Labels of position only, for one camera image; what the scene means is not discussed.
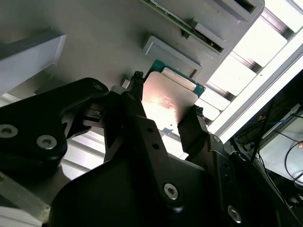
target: screw hole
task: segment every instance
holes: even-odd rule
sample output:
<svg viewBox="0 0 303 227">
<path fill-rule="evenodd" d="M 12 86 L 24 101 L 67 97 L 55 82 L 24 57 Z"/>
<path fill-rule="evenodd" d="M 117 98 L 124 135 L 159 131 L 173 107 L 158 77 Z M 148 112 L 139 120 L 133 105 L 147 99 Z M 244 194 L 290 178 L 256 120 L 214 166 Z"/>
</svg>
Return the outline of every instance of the screw hole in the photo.
<svg viewBox="0 0 303 227">
<path fill-rule="evenodd" d="M 49 146 L 52 144 L 52 141 L 50 139 L 43 139 L 42 143 Z"/>
<path fill-rule="evenodd" d="M 229 166 L 228 166 L 228 164 L 227 163 L 223 163 L 223 166 L 225 167 L 225 168 L 227 168 L 227 169 L 229 169 Z"/>
<path fill-rule="evenodd" d="M 153 143 L 152 147 L 155 148 L 156 150 L 159 150 L 159 148 L 160 148 L 158 143 Z"/>
<path fill-rule="evenodd" d="M 1 130 L 2 133 L 11 134 L 12 130 L 10 128 L 4 128 Z"/>
<path fill-rule="evenodd" d="M 227 179 L 228 182 L 232 182 L 231 178 L 228 175 L 225 175 L 225 178 Z"/>
</svg>

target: wire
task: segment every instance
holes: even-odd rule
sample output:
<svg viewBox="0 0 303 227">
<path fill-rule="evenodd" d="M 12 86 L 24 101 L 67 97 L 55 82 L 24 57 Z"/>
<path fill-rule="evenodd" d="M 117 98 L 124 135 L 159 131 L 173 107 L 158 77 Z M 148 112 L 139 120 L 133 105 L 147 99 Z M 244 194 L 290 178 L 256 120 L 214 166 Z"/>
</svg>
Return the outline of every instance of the wire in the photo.
<svg viewBox="0 0 303 227">
<path fill-rule="evenodd" d="M 294 117 L 298 117 L 298 118 L 303 118 L 303 117 L 298 116 L 298 115 L 295 115 L 295 114 L 293 114 L 292 116 L 294 116 Z"/>
<path fill-rule="evenodd" d="M 264 123 L 262 124 L 262 129 L 261 129 L 261 132 L 260 132 L 260 137 L 256 143 L 256 146 L 254 148 L 254 151 L 252 152 L 252 155 L 251 155 L 251 159 L 250 159 L 250 162 L 253 163 L 254 162 L 254 159 L 255 159 L 255 156 L 257 154 L 257 151 L 258 151 L 258 147 L 260 146 L 260 143 L 261 143 L 261 140 L 262 140 L 262 136 L 265 132 L 265 127 L 266 127 L 266 124 L 267 124 L 267 120 L 268 120 L 268 117 L 269 117 L 269 114 L 271 112 L 271 109 L 273 107 L 273 104 L 274 104 L 274 101 L 275 99 L 273 98 L 269 104 L 269 107 L 267 109 L 267 113 L 266 113 L 266 116 L 265 116 L 265 120 L 264 120 Z"/>
<path fill-rule="evenodd" d="M 273 130 L 273 131 L 275 131 L 276 133 L 281 134 L 282 136 L 285 136 L 286 138 L 288 138 L 288 139 L 290 139 L 290 140 L 292 140 L 292 141 L 294 141 L 294 142 L 299 142 L 299 143 L 300 143 L 300 141 L 294 140 L 294 139 L 290 138 L 289 136 L 286 136 L 285 134 L 283 134 L 283 133 L 281 133 L 281 132 L 279 132 L 279 131 L 276 131 L 276 130 Z"/>
<path fill-rule="evenodd" d="M 258 154 L 259 154 L 259 159 L 260 159 L 260 163 L 262 164 L 263 168 L 264 168 L 264 172 L 266 174 L 266 176 L 268 177 L 269 181 L 271 182 L 271 184 L 273 185 L 273 187 L 276 189 L 276 191 L 278 192 L 278 194 L 281 196 L 282 201 L 284 202 L 285 205 L 287 205 L 286 200 L 284 199 L 283 195 L 281 194 L 281 192 L 279 191 L 279 189 L 277 188 L 277 186 L 275 185 L 275 183 L 273 182 L 273 180 L 271 179 L 271 177 L 269 176 L 267 169 L 265 167 L 263 158 L 260 155 L 260 147 L 258 147 Z"/>
<path fill-rule="evenodd" d="M 277 123 L 281 123 L 281 122 L 286 122 L 286 121 L 291 120 L 293 117 L 303 118 L 303 117 L 301 117 L 301 116 L 296 115 L 296 113 L 290 114 L 290 115 L 289 115 L 286 119 L 284 119 L 284 120 L 280 120 L 280 121 L 276 121 L 276 122 L 269 122 L 269 123 L 267 123 L 267 124 L 277 124 Z M 264 120 L 259 121 L 259 122 L 248 122 L 248 124 L 258 124 L 258 123 L 260 123 L 260 122 L 264 122 Z"/>
<path fill-rule="evenodd" d="M 303 171 L 302 171 L 302 173 L 300 173 L 300 174 L 293 180 L 294 186 L 295 186 L 296 188 L 298 188 L 298 189 L 303 189 L 302 186 L 298 186 L 298 185 L 295 184 L 295 182 L 296 182 L 298 179 L 300 179 L 301 176 L 303 176 Z"/>
<path fill-rule="evenodd" d="M 299 182 L 299 183 L 303 183 L 303 182 L 302 182 L 302 181 L 299 181 L 299 180 L 296 179 L 296 178 L 294 178 L 294 177 L 289 173 L 286 162 L 287 162 L 287 157 L 288 157 L 289 153 L 291 152 L 291 150 L 292 150 L 295 146 L 297 146 L 299 143 L 301 143 L 301 142 L 303 142 L 303 140 L 297 142 L 296 144 L 294 144 L 294 145 L 288 150 L 288 152 L 286 153 L 285 158 L 284 158 L 284 167 L 285 167 L 285 170 L 286 170 L 287 174 L 288 174 L 291 178 L 294 179 L 294 182 L 297 181 L 297 182 Z"/>
</svg>

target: cable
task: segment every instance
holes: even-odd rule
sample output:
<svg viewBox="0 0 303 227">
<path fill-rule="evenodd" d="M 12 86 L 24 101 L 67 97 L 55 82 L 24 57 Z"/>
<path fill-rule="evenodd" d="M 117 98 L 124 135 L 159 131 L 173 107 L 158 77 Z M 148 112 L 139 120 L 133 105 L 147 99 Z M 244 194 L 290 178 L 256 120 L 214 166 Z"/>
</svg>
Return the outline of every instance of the cable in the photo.
<svg viewBox="0 0 303 227">
<path fill-rule="evenodd" d="M 265 127 L 266 127 L 266 124 L 267 124 L 267 120 L 268 120 L 268 117 L 269 117 L 269 114 L 271 112 L 271 109 L 273 107 L 273 104 L 274 104 L 274 98 L 271 100 L 270 104 L 269 104 L 269 107 L 268 107 L 268 110 L 267 110 L 267 113 L 266 113 L 266 116 L 265 116 L 265 120 L 264 120 L 264 123 L 262 124 L 262 129 L 261 129 L 261 133 L 260 133 L 260 137 L 256 143 L 256 146 L 254 148 L 254 151 L 252 152 L 252 155 L 251 155 L 251 159 L 250 159 L 250 162 L 253 163 L 254 162 L 254 159 L 255 159 L 255 156 L 257 154 L 257 151 L 258 151 L 258 147 L 260 146 L 260 143 L 261 143 L 261 140 L 262 140 L 262 136 L 265 132 Z"/>
<path fill-rule="evenodd" d="M 298 185 L 295 184 L 295 182 L 296 182 L 298 179 L 300 179 L 301 176 L 303 176 L 303 171 L 302 171 L 302 173 L 300 173 L 300 174 L 293 180 L 294 186 L 295 186 L 296 188 L 298 188 L 298 189 L 303 189 L 302 186 L 298 186 Z"/>
<path fill-rule="evenodd" d="M 295 115 L 295 114 L 293 114 L 292 116 L 294 116 L 294 117 L 298 117 L 298 118 L 303 118 L 303 117 L 298 116 L 298 115 Z"/>
<path fill-rule="evenodd" d="M 290 138 L 289 136 L 286 136 L 285 134 L 283 134 L 283 133 L 281 133 L 281 132 L 279 132 L 279 131 L 276 131 L 276 130 L 273 130 L 273 131 L 276 132 L 276 133 L 281 134 L 282 136 L 285 136 L 286 138 L 288 138 L 288 139 L 290 139 L 290 140 L 292 140 L 292 141 L 294 141 L 294 142 L 299 142 L 299 143 L 300 143 L 300 141 L 294 140 L 294 139 Z"/>
<path fill-rule="evenodd" d="M 293 179 L 295 180 L 295 182 L 297 181 L 297 182 L 299 182 L 299 183 L 303 183 L 303 182 L 302 182 L 302 181 L 298 181 L 298 179 L 294 178 L 294 177 L 289 173 L 286 162 L 287 162 L 287 157 L 288 157 L 290 151 L 291 151 L 295 146 L 297 146 L 299 143 L 301 143 L 301 142 L 303 142 L 303 140 L 297 142 L 296 144 L 294 144 L 294 145 L 288 150 L 288 152 L 286 153 L 285 158 L 284 158 L 284 168 L 285 168 L 287 174 L 288 174 L 291 178 L 293 178 Z"/>
<path fill-rule="evenodd" d="M 287 205 L 286 200 L 284 199 L 283 195 L 281 194 L 281 192 L 279 191 L 279 189 L 277 188 L 277 186 L 275 185 L 275 183 L 273 182 L 273 180 L 271 179 L 271 177 L 269 176 L 269 174 L 268 174 L 268 172 L 266 170 L 263 158 L 260 155 L 260 147 L 258 147 L 258 155 L 259 155 L 260 163 L 262 164 L 262 166 L 264 168 L 264 172 L 265 172 L 267 178 L 269 179 L 269 181 L 271 182 L 271 184 L 273 185 L 273 187 L 275 188 L 275 190 L 278 192 L 278 194 L 281 196 L 282 201 L 284 202 L 284 204 Z"/>
</svg>

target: gray metal bar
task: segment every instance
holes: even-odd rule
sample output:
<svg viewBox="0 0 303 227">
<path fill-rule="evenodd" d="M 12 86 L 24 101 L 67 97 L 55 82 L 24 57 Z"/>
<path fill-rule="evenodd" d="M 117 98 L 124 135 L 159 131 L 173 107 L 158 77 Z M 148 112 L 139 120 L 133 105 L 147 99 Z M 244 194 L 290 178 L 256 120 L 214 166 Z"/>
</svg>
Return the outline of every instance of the gray metal bar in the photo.
<svg viewBox="0 0 303 227">
<path fill-rule="evenodd" d="M 0 47 L 0 95 L 51 64 L 56 64 L 66 35 L 48 31 Z"/>
<path fill-rule="evenodd" d="M 0 194 L 42 223 L 47 223 L 50 205 L 1 172 Z"/>
<path fill-rule="evenodd" d="M 77 141 L 74 141 L 74 140 L 68 140 L 68 144 L 76 147 L 76 148 L 79 148 L 81 150 L 83 150 L 84 152 L 87 152 L 87 153 L 90 153 L 92 155 L 95 155 L 97 157 L 100 157 L 100 158 L 104 158 L 105 157 L 105 154 L 98 151 L 98 150 L 95 150 L 93 148 L 90 148 L 82 143 L 79 143 Z"/>
</svg>

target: metal plate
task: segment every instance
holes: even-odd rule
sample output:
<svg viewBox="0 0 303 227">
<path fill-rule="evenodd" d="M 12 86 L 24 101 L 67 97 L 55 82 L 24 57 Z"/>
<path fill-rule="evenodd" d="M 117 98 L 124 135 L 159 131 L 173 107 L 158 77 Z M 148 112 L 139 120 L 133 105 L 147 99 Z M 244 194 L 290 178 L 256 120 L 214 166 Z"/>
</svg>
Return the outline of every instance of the metal plate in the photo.
<svg viewBox="0 0 303 227">
<path fill-rule="evenodd" d="M 158 129 L 174 129 L 198 96 L 159 72 L 149 74 L 144 83 L 142 104 L 146 116 Z"/>
</svg>

